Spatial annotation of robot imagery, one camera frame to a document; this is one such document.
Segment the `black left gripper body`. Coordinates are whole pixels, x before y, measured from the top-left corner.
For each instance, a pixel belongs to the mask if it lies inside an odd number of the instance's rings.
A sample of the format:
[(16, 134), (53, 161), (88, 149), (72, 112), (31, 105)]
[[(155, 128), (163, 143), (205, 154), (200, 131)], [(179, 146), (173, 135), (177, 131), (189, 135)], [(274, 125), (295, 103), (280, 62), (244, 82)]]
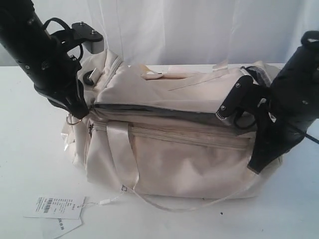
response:
[(81, 69), (78, 58), (67, 52), (76, 45), (68, 42), (17, 43), (17, 63), (32, 80), (34, 89), (42, 96), (83, 92), (77, 72)]

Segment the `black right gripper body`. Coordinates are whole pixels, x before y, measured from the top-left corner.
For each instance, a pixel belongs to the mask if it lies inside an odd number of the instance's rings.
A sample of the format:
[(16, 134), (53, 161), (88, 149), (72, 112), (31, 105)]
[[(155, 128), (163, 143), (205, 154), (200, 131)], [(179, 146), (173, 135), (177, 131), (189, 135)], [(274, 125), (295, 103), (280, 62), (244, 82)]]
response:
[(275, 159), (305, 139), (309, 128), (309, 101), (275, 102), (266, 95), (253, 96), (251, 113), (257, 121), (252, 159)]

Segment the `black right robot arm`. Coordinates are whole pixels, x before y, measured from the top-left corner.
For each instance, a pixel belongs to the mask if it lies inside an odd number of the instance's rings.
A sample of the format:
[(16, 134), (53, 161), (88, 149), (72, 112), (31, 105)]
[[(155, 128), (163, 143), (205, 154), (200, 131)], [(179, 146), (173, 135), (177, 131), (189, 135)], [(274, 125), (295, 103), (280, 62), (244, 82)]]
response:
[(319, 32), (307, 31), (301, 45), (269, 88), (269, 101), (257, 119), (248, 168), (256, 174), (304, 138), (319, 118)]

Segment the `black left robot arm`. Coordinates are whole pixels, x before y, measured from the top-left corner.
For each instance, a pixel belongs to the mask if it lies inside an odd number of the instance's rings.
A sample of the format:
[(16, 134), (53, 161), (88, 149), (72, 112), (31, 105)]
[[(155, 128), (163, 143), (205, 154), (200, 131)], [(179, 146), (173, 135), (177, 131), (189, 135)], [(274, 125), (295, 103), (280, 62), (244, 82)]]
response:
[(78, 119), (88, 115), (84, 87), (77, 77), (81, 65), (68, 55), (78, 44), (48, 34), (32, 1), (0, 2), (0, 43), (53, 106)]

